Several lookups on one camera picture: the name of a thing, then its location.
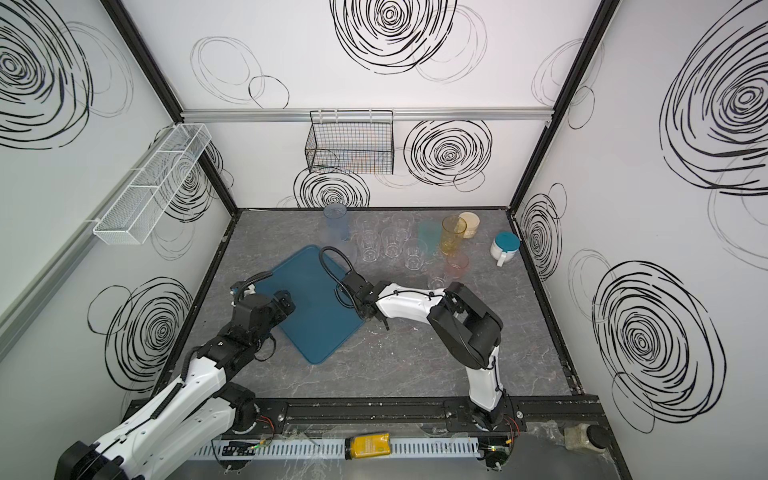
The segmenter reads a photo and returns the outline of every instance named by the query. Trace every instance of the yellow bottle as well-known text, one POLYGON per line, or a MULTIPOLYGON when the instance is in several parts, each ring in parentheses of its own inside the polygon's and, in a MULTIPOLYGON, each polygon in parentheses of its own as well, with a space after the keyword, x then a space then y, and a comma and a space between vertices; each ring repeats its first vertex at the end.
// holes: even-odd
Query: yellow bottle
POLYGON ((344 458, 368 458, 389 455, 392 447, 389 445, 389 433, 377 433, 352 437, 344 441, 344 458))

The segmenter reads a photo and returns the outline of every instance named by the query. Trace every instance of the teal plastic tray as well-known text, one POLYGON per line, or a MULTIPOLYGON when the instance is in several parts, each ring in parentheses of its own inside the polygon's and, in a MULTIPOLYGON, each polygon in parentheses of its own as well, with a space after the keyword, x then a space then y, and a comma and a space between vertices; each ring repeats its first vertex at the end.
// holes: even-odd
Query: teal plastic tray
MULTIPOLYGON (((272 276, 256 284, 256 291, 272 296, 288 290, 296 311, 280 324, 307 362, 322 363, 360 326, 355 310, 344 308, 333 290, 336 282, 323 270, 317 245, 308 245, 272 269, 272 276)), ((327 255, 326 265, 334 275, 344 278, 346 269, 327 255)))

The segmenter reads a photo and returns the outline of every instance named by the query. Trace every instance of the wire basket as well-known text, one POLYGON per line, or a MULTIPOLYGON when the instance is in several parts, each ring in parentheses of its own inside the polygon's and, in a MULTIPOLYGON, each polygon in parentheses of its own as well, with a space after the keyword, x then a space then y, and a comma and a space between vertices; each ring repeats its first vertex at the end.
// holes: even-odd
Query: wire basket
POLYGON ((144 243, 209 142, 205 125, 175 125, 96 223, 94 235, 107 245, 144 243))
POLYGON ((339 167, 356 174, 391 175, 395 170, 392 111, 311 111, 304 154, 310 172, 339 167))

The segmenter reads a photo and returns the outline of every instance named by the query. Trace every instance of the black wire basket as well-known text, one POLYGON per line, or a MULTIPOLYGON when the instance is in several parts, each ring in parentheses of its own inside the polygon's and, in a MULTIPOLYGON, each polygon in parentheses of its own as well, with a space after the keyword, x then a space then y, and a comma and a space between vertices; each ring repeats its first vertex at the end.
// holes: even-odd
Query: black wire basket
POLYGON ((356 174, 391 175, 395 169, 392 111, 311 111, 304 154, 310 172, 338 167, 356 174))

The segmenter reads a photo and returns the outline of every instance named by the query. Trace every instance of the white mug with blue lid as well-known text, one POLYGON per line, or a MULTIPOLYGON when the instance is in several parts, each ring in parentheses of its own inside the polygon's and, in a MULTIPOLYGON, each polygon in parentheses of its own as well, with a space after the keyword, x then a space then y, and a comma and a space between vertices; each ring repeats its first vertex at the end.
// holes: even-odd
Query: white mug with blue lid
POLYGON ((501 266, 512 260, 520 248, 520 239, 512 232, 501 232, 491 243, 491 257, 494 257, 496 266, 501 266))

